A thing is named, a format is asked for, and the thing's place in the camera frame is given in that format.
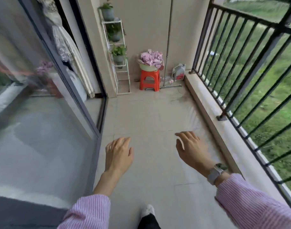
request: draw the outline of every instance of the white shoe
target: white shoe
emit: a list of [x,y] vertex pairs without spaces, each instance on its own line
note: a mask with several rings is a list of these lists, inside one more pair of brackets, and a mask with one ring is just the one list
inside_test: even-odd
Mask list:
[[153,214],[155,216],[155,211],[154,211],[154,207],[151,204],[147,204],[145,206],[145,208],[142,210],[141,212],[141,218],[149,215],[149,214]]

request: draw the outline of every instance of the striped shirt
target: striped shirt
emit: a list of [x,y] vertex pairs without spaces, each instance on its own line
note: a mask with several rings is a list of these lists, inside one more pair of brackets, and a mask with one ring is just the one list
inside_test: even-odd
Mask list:
[[[291,229],[291,208],[255,189],[239,174],[219,185],[215,199],[238,228]],[[107,196],[82,197],[58,229],[107,229],[109,211]]]

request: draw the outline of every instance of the balcony ledge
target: balcony ledge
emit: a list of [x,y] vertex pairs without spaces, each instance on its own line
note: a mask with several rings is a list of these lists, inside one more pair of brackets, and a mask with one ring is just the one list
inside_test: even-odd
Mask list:
[[267,176],[231,122],[229,120],[218,121],[216,119],[216,116],[220,115],[222,110],[208,92],[208,89],[201,79],[196,74],[188,74],[187,72],[185,83],[232,171],[240,173],[254,187],[277,201],[286,204],[280,192]]

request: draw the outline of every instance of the hand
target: hand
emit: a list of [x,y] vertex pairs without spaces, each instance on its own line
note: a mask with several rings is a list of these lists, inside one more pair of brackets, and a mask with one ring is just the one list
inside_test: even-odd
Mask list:
[[134,151],[133,148],[128,149],[129,142],[130,137],[121,137],[106,146],[105,171],[94,189],[94,194],[110,196],[120,177],[131,166]]
[[196,169],[206,178],[210,170],[214,167],[215,162],[208,153],[208,145],[193,132],[179,132],[175,134],[179,139],[176,140],[176,149],[179,157],[189,166]]

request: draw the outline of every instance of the plant stand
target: plant stand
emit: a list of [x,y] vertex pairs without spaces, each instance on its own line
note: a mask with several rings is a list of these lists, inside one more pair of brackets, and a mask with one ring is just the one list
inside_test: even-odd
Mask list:
[[[124,40],[124,30],[123,30],[123,25],[122,25],[122,21],[119,18],[115,18],[114,21],[111,22],[106,22],[102,20],[102,27],[104,29],[104,35],[105,35],[105,40],[106,40],[106,46],[108,51],[110,52],[111,46],[113,45],[124,45],[125,46],[125,40]],[[120,23],[121,24],[121,32],[122,32],[122,42],[117,42],[117,43],[113,43],[110,42],[107,36],[107,30],[106,30],[106,24],[112,24],[112,23]],[[114,74],[114,78],[116,81],[116,87],[117,87],[117,95],[124,95],[124,94],[130,94],[131,93],[131,89],[130,89],[130,74],[128,71],[128,62],[127,62],[127,58],[125,58],[125,60],[123,61],[123,64],[118,65],[115,64],[115,62],[113,61],[113,56],[109,53],[109,59],[110,59],[110,63],[112,65],[113,68],[113,74]],[[120,85],[119,84],[123,84],[127,82],[128,84],[128,92],[120,92]]]

